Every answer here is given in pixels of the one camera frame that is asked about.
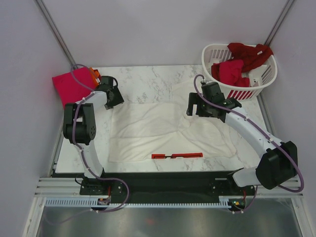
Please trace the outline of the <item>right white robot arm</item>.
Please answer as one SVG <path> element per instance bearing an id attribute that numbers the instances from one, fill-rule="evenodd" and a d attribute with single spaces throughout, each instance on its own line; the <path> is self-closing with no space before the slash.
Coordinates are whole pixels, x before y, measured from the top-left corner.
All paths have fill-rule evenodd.
<path id="1" fill-rule="evenodd" d="M 245 186 L 261 185 L 271 190 L 282 187 L 289 179 L 298 176 L 300 192 L 304 179 L 298 168 L 297 147 L 283 142 L 258 126 L 235 98 L 225 98 L 216 82 L 202 83 L 202 93 L 189 94 L 186 114 L 199 117 L 217 118 L 232 127 L 254 149 L 260 158 L 256 167 L 239 169 L 226 182 L 227 191 L 238 194 Z"/>

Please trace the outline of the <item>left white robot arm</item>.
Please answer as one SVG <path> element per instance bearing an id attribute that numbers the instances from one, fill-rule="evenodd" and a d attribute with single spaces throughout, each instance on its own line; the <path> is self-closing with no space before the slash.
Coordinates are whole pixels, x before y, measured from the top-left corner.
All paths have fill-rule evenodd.
<path id="1" fill-rule="evenodd" d="M 75 103 L 67 103 L 64 108 L 64 138 L 76 148 L 84 167 L 84 176 L 94 179 L 91 188 L 97 194 L 104 194 L 108 190 L 108 181 L 102 178 L 104 168 L 94 144 L 97 133 L 95 112 L 101 107 L 113 109 L 123 102 L 117 79 L 102 76 L 93 91 Z"/>

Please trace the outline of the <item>white t shirt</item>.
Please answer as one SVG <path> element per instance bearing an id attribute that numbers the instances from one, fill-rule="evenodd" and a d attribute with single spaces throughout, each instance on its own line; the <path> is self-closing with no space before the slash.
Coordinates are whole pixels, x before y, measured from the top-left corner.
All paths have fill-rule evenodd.
<path id="1" fill-rule="evenodd" d="M 232 142 L 233 129 L 217 118 L 187 116 L 192 80 L 172 87 L 172 101 L 125 103 L 113 109 L 109 161 L 115 163 L 151 160 L 153 154 L 201 153 L 204 158 L 238 159 L 247 167 L 259 162 L 248 146 L 238 152 Z"/>

